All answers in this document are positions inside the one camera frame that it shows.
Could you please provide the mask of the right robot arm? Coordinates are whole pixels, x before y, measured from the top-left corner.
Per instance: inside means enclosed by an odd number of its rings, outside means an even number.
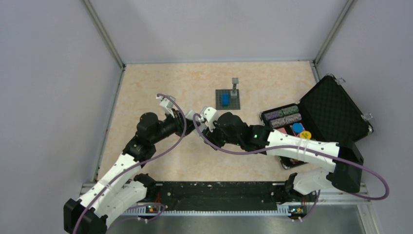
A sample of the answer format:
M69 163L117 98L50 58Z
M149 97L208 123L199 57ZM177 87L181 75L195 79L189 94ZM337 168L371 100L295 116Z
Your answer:
M214 150L240 156L283 156L317 165L317 169L288 178L285 193L292 201L315 190L336 188L350 194L360 191L363 158L352 141L304 139L262 125L247 125L230 112L219 117L195 113L192 122L200 137Z

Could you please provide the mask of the white remote control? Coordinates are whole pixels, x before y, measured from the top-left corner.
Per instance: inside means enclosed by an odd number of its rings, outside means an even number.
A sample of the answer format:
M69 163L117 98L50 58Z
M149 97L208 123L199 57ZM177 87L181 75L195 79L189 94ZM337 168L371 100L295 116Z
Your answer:
M193 125L200 126L203 124L203 119L200 113L194 111L194 110L189 110L186 115L186 119L190 121Z

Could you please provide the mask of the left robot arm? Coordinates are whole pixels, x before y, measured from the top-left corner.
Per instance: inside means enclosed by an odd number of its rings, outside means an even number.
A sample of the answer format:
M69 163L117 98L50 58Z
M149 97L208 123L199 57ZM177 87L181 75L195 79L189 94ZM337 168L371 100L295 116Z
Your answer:
M104 234L132 204L151 201L156 196L154 181L144 176L142 182L128 180L139 172L156 153L155 144L177 135L185 137L194 130L194 111L185 116L175 109L159 120L157 114L144 113L135 136L128 142L106 174L78 199L69 199L63 208L64 230L69 234Z

